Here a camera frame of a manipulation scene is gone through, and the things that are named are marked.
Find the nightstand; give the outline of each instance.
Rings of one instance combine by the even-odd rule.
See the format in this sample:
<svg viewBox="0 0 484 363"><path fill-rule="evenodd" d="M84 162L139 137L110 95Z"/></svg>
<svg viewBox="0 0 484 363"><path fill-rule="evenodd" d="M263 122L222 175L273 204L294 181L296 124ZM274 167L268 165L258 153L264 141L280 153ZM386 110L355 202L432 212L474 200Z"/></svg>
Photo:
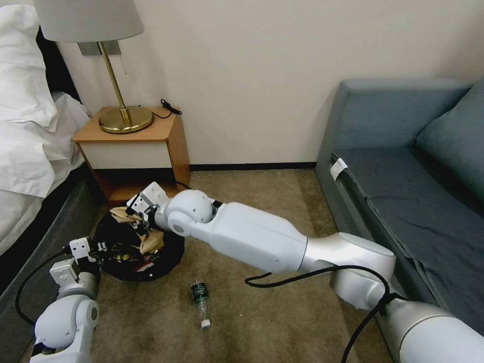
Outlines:
<svg viewBox="0 0 484 363"><path fill-rule="evenodd" d="M153 115L153 124L131 134L109 134L99 127L99 117L113 107L102 108L74 135L110 206L130 199L149 183L158 182L169 197L183 190L175 180L190 182L190 164L182 119ZM169 111L149 107L160 116Z"/></svg>

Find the water bottle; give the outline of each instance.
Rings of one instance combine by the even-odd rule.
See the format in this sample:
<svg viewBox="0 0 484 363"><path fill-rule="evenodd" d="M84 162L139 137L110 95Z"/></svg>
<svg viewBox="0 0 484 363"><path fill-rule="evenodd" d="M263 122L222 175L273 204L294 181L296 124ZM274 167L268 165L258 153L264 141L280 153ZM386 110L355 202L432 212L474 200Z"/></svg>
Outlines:
<svg viewBox="0 0 484 363"><path fill-rule="evenodd" d="M192 298L198 307L198 313L202 319L200 325L203 329L208 329L210 327L210 319L208 318L210 307L208 305L208 290L205 283L195 280L192 286Z"/></svg>

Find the white lamp shade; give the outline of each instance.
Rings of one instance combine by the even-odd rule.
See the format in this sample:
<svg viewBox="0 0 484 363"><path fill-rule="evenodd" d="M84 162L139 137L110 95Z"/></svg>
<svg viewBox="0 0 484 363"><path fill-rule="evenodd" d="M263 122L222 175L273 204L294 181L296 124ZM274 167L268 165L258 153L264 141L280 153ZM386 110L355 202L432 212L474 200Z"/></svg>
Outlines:
<svg viewBox="0 0 484 363"><path fill-rule="evenodd" d="M42 33L61 42L130 38L144 27L133 0L34 0Z"/></svg>

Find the bottle cap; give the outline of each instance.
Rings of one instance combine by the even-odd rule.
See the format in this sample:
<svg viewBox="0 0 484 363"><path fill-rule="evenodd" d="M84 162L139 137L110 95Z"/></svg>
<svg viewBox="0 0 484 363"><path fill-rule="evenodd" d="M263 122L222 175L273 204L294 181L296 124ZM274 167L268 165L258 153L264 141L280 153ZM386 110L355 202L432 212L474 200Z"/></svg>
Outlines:
<svg viewBox="0 0 484 363"><path fill-rule="evenodd" d="M210 319L205 319L205 320L202 320L201 324L202 325L202 328L208 328L210 326Z"/></svg>

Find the wall plate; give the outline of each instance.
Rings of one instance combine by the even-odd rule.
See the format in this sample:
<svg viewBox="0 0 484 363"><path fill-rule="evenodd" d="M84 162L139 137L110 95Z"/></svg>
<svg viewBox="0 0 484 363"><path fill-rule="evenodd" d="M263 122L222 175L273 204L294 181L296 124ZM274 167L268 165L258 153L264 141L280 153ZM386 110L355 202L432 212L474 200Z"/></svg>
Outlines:
<svg viewBox="0 0 484 363"><path fill-rule="evenodd" d="M106 48L107 54L121 54L117 40L111 40L103 42ZM82 55L101 55L101 50L97 46L96 42L77 43Z"/></svg>

